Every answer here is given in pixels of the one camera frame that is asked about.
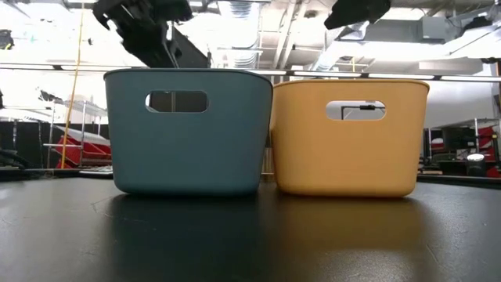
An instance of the black table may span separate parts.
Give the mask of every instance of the black table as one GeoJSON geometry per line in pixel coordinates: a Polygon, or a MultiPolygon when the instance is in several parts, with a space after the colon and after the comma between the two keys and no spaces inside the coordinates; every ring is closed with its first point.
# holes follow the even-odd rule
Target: black table
{"type": "Polygon", "coordinates": [[[0,183],[0,281],[500,281],[501,191],[401,200],[147,198],[112,181],[0,183]]]}

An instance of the blue storage bin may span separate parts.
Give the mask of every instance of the blue storage bin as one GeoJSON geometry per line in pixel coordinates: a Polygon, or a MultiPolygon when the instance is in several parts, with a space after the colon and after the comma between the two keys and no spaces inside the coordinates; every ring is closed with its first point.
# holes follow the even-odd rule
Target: blue storage bin
{"type": "Polygon", "coordinates": [[[241,70],[128,69],[104,75],[114,182],[127,193],[257,191],[272,84],[241,70]],[[156,113],[151,92],[204,92],[201,113],[156,113]]]}

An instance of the storage bin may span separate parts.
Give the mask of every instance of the storage bin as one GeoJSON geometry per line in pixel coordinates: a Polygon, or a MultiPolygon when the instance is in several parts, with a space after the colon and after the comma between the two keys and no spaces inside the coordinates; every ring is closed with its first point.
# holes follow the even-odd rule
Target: storage bin
{"type": "Polygon", "coordinates": [[[416,183],[429,86],[405,80],[292,81],[274,88],[276,181],[289,193],[401,197],[416,183]],[[380,120],[334,120],[331,101],[385,105],[380,120]]]}
{"type": "Polygon", "coordinates": [[[237,70],[114,70],[104,76],[114,181],[128,193],[255,192],[272,85],[237,70]],[[203,92],[200,113],[155,112],[150,92],[203,92]]]}

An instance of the bin rim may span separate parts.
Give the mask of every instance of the bin rim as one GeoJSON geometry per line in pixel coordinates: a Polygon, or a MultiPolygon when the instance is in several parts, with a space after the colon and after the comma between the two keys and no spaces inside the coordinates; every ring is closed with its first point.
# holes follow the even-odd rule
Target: bin rim
{"type": "Polygon", "coordinates": [[[227,73],[251,74],[251,75],[254,75],[257,78],[262,78],[262,79],[266,80],[270,84],[270,86],[273,86],[272,82],[270,80],[268,80],[267,77],[265,77],[263,75],[260,75],[260,74],[255,74],[253,72],[246,71],[246,70],[217,69],[217,68],[214,68],[214,69],[211,69],[211,68],[207,68],[207,69],[199,69],[199,68],[161,68],[161,67],[158,67],[158,68],[156,68],[156,67],[155,68],[148,68],[148,67],[124,68],[124,69],[119,69],[119,70],[110,70],[110,71],[107,71],[103,75],[103,79],[106,80],[106,76],[108,76],[110,74],[116,74],[116,73],[121,73],[121,72],[136,72],[136,71],[153,71],[153,72],[189,71],[189,72],[227,72],[227,73]]]}
{"type": "Polygon", "coordinates": [[[305,79],[305,80],[298,80],[298,81],[285,81],[285,82],[280,82],[278,84],[275,84],[273,88],[278,88],[280,86],[284,85],[290,85],[290,84],[297,84],[297,83],[341,83],[341,82],[347,82],[347,83],[363,83],[363,82],[405,82],[405,83],[414,83],[422,86],[426,86],[428,89],[428,92],[430,91],[430,85],[424,81],[419,81],[419,80],[413,80],[413,79],[366,79],[366,78],[357,78],[357,79],[340,79],[340,80],[320,80],[320,79],[305,79]]]}

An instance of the yellow storage bin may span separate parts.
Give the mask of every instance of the yellow storage bin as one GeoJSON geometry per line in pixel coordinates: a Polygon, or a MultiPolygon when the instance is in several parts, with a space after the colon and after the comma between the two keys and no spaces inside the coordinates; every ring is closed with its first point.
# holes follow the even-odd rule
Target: yellow storage bin
{"type": "Polygon", "coordinates": [[[275,175],[288,193],[402,197],[416,185],[429,86],[410,80],[307,80],[275,86],[275,175]],[[380,120],[333,120],[331,101],[380,101],[380,120]]]}

